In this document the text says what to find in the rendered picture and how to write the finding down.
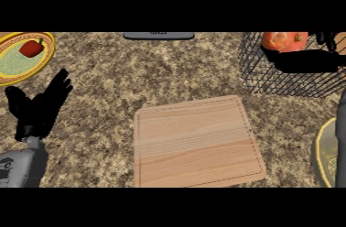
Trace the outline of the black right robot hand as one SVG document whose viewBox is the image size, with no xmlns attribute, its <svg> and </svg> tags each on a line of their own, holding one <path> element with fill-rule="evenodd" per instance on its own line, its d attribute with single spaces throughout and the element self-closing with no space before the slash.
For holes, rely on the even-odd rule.
<svg viewBox="0 0 346 227">
<path fill-rule="evenodd" d="M 317 36 L 320 45 L 327 45 L 327 50 L 303 49 L 302 51 L 280 53 L 262 46 L 268 60 L 284 73 L 326 73 L 337 72 L 340 66 L 346 66 L 346 55 L 337 53 L 337 32 L 308 32 L 308 36 Z"/>
</svg>

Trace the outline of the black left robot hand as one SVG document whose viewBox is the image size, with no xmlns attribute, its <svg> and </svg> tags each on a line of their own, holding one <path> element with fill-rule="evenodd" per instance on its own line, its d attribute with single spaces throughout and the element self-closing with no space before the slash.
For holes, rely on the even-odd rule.
<svg viewBox="0 0 346 227">
<path fill-rule="evenodd" d="M 30 98 L 24 91 L 6 87 L 8 108 L 18 119 L 15 140 L 23 142 L 30 136 L 45 138 L 52 131 L 59 109 L 73 90 L 68 71 L 55 75 L 43 93 Z"/>
</svg>

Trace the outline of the wooden cutting board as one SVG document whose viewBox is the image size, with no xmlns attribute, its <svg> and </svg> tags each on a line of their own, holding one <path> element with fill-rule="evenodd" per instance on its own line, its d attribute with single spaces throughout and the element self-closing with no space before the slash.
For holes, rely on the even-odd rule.
<svg viewBox="0 0 346 227">
<path fill-rule="evenodd" d="M 139 188 L 228 187 L 266 177 L 238 96 L 136 111 L 133 177 Z"/>
</svg>

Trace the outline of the yellow patterned plate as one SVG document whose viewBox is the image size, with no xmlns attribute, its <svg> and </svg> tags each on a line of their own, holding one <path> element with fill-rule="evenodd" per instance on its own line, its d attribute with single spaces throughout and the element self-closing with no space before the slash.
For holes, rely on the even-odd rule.
<svg viewBox="0 0 346 227">
<path fill-rule="evenodd" d="M 43 51 L 34 58 L 20 51 L 30 40 L 43 45 Z M 54 54 L 55 37 L 49 32 L 0 32 L 0 86 L 28 79 L 43 69 Z"/>
</svg>

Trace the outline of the red bell pepper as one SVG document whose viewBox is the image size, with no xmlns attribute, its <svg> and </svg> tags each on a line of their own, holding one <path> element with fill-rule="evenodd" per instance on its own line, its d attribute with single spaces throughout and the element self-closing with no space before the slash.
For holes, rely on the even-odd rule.
<svg viewBox="0 0 346 227">
<path fill-rule="evenodd" d="M 34 58 L 43 52 L 43 39 L 30 40 L 24 43 L 20 52 L 28 57 Z"/>
</svg>

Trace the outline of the yellow-rimmed dark plate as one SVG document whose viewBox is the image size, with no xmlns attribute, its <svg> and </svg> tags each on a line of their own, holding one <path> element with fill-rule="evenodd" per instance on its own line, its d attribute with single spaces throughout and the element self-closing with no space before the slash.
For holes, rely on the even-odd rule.
<svg viewBox="0 0 346 227">
<path fill-rule="evenodd" d="M 311 162 L 321 186 L 336 186 L 339 140 L 336 138 L 336 119 L 321 126 L 311 147 Z"/>
</svg>

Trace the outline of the grey flat appliance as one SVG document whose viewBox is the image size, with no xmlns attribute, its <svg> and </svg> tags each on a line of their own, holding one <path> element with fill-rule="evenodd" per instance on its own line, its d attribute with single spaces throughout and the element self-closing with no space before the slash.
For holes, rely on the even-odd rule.
<svg viewBox="0 0 346 227">
<path fill-rule="evenodd" d="M 135 40 L 187 40 L 196 37 L 194 32 L 125 32 L 123 37 Z"/>
</svg>

